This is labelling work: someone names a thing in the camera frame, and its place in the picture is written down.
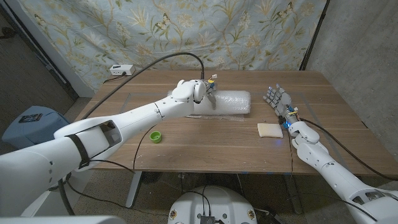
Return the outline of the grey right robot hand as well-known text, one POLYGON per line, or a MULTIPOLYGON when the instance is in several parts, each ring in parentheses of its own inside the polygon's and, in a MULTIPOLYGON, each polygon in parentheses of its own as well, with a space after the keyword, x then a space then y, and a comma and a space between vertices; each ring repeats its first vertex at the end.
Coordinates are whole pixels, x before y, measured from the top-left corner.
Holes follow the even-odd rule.
POLYGON ((279 85, 269 87, 263 99, 271 106, 278 116, 279 124, 288 129, 293 123, 297 122, 298 109, 292 107, 290 95, 279 85))

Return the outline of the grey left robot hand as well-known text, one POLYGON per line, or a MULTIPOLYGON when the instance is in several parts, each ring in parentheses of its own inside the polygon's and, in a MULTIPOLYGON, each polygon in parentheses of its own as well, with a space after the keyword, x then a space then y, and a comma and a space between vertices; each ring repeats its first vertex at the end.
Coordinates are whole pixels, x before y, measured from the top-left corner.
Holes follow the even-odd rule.
POLYGON ((206 84, 206 96, 211 103, 212 109, 216 109, 216 98, 214 92, 217 90, 217 84, 214 80, 209 79, 205 82, 206 84))

